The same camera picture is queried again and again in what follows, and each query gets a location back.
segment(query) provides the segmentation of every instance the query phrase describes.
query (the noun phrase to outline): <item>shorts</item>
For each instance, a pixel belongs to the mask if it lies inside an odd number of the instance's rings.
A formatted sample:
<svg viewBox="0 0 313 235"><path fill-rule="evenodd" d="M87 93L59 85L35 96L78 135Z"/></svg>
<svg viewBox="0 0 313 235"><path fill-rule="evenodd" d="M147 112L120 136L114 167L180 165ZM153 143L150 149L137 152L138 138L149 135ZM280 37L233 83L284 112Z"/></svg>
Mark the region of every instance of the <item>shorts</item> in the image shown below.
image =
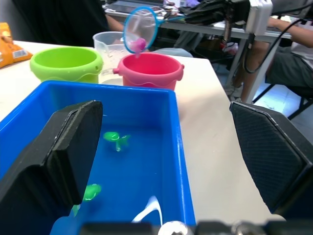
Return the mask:
<svg viewBox="0 0 313 235"><path fill-rule="evenodd" d="M313 88L313 70L300 56L291 52L291 47L278 47L265 82Z"/></svg>

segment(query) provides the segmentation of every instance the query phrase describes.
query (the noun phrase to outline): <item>floor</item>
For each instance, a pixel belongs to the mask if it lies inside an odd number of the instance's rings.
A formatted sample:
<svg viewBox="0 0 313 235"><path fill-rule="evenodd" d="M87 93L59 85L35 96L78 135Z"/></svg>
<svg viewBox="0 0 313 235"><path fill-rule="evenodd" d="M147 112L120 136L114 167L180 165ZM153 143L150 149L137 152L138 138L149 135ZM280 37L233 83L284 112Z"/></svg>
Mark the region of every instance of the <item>floor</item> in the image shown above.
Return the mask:
<svg viewBox="0 0 313 235"><path fill-rule="evenodd" d="M226 83L228 70L224 65L214 64L214 70L222 85ZM256 96L258 96L266 87L264 81L261 84ZM278 111L285 116L289 116L299 107L300 97L282 85L275 85L267 92L255 105L266 107ZM313 105L303 113L295 117L291 122L295 127L313 144Z"/></svg>

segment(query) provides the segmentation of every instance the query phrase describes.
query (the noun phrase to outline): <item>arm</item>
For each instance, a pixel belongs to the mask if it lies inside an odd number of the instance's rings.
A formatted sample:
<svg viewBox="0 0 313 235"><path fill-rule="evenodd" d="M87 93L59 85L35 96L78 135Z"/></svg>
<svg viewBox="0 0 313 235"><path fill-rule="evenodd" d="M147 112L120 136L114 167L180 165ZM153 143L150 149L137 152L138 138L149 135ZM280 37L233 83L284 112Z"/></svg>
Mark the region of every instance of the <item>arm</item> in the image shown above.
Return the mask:
<svg viewBox="0 0 313 235"><path fill-rule="evenodd" d="M287 28L290 23L270 17L268 25L276 27L279 30L283 31ZM305 28L300 28L297 26L292 26L288 31L291 34L291 40L304 45L308 48L313 48L313 31Z"/></svg>
<svg viewBox="0 0 313 235"><path fill-rule="evenodd" d="M124 29L124 25L122 25L120 22L112 18L111 16L106 15L106 18L108 20L108 25L110 30L112 31L119 31L122 32Z"/></svg>

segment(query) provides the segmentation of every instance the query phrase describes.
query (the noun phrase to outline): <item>white table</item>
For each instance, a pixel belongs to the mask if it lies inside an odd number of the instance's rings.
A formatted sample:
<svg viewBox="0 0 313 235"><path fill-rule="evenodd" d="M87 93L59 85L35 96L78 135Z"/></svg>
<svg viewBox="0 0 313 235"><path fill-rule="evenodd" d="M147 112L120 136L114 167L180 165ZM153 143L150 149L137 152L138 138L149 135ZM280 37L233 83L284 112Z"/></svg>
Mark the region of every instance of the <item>white table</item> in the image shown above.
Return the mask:
<svg viewBox="0 0 313 235"><path fill-rule="evenodd" d="M106 13L110 16L115 17L118 21L120 22L124 22L125 18L128 16L127 13L122 13L122 12L108 12L106 11ZM189 32L196 32L196 33L203 33L203 34L212 34L212 35L217 35L217 36L222 36L224 35L224 23L220 22L220 23L216 23L213 26L203 26L203 25L193 25L193 24L186 24L186 23L171 23L171 22L167 22L167 23L163 23L161 24L162 28L169 28L169 29L176 29L176 30L183 30L183 31L189 31ZM267 31L264 35L262 36L257 36L255 38L256 41L261 41L261 42L267 42L267 43L273 43L276 38L279 36L280 32L278 31ZM233 78L236 69L239 65L240 59L243 55L244 49L245 49L245 44L246 44L246 40L249 37L249 34L246 33L243 29L240 28L232 28L231 31L231 37L232 38L239 38L240 43L239 43L239 48L237 51L237 54L234 58L234 61L232 63L232 66L230 68L229 71L229 75L227 78L227 83L226 84L230 84L231 79ZM282 36L282 38L287 38L290 39L291 35L290 34L284 34ZM263 65L261 66L261 68L256 72L257 73L257 77L255 79L255 82L253 84L253 86L251 87L250 91L249 91L249 95L247 98L247 103L251 103L254 95L256 94L260 84L262 83L262 80L266 74L266 71L270 65L270 62L273 59L273 56L277 50L277 47L280 43L280 40L278 41L278 43L275 45L275 47L273 48L272 52L268 55L267 59L265 60L265 62L263 63Z"/></svg>
<svg viewBox="0 0 313 235"><path fill-rule="evenodd" d="M36 53L54 45L16 42ZM180 124L196 220L264 223L270 214L242 158L229 101L208 60L185 65L177 83ZM0 120L38 85L29 61L0 69Z"/></svg>

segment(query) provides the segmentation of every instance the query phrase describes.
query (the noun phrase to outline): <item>black cable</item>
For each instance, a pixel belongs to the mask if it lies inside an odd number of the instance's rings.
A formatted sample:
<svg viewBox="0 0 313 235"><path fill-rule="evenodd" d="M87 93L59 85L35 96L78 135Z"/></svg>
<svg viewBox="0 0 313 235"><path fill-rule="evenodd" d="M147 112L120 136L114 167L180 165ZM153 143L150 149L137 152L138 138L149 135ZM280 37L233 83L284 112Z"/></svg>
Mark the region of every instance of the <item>black cable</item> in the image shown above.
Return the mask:
<svg viewBox="0 0 313 235"><path fill-rule="evenodd" d="M309 7L309 6L313 6L313 3L309 3L307 5L304 5L304 6L295 8L295 9L284 10L284 11L277 11L277 12L272 13L272 15L276 16L276 15L286 14L286 13L289 13L289 12L301 11L301 10L303 10L303 9Z"/></svg>
<svg viewBox="0 0 313 235"><path fill-rule="evenodd" d="M274 48L274 46L277 44L277 42L279 41L279 39L284 35L284 33L286 33L288 31L288 29L290 29L292 26L294 26L296 23L302 21L302 19L298 19L296 20L295 22L291 23L287 28L285 28L284 31L281 32L281 34L276 38L276 40L272 43L272 45L270 46L269 50L267 51L263 61L260 63L259 67L257 67L255 70L251 71L248 69L247 65L246 65L246 61L247 61L247 58L249 56L249 52L251 50L251 48L248 46L247 48L247 51L246 51L246 55L244 56L244 61L243 61L243 67L244 67L244 70L247 72L247 73L255 73L257 70L260 69L260 67L262 66L262 64L264 63L264 61L267 59L268 55L270 54L270 52L272 51L272 49ZM252 43L252 41L254 41L254 35L250 35L250 38L249 38L250 42L248 42L249 44Z"/></svg>

